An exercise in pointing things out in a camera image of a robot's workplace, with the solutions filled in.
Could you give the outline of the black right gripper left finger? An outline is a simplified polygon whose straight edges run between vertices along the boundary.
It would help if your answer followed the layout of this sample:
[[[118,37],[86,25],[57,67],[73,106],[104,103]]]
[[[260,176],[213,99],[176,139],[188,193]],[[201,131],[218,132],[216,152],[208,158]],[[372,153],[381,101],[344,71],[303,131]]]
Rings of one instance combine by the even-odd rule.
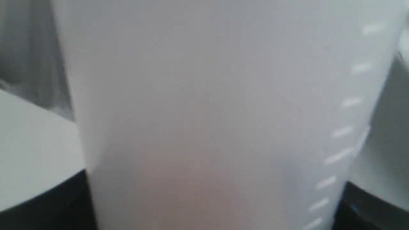
[[[81,170],[47,192],[1,212],[2,230],[96,230],[88,178]]]

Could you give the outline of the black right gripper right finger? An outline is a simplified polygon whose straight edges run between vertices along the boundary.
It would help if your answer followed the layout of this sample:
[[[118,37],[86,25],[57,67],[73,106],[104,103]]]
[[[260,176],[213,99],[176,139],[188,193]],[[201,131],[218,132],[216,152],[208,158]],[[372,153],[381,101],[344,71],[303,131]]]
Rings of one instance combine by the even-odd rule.
[[[409,214],[348,182],[334,215],[333,230],[408,230]]]

